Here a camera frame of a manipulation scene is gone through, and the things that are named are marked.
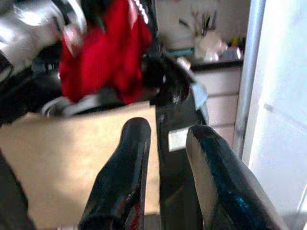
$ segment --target white cabinet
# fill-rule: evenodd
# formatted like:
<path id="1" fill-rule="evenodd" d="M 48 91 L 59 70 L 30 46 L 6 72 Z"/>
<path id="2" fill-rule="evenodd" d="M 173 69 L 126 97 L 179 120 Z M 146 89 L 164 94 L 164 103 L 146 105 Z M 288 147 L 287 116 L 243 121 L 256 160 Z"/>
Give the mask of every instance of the white cabinet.
<path id="1" fill-rule="evenodd" d="M 208 91 L 209 126 L 233 145 L 241 67 L 195 72 Z"/>

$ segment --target sticker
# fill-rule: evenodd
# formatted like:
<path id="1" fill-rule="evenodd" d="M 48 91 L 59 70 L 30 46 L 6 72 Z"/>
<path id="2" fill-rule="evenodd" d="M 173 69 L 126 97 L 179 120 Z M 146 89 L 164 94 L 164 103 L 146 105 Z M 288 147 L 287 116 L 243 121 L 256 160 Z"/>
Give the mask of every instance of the sticker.
<path id="1" fill-rule="evenodd" d="M 189 127 L 168 132 L 168 151 L 173 152 L 186 147 Z"/>

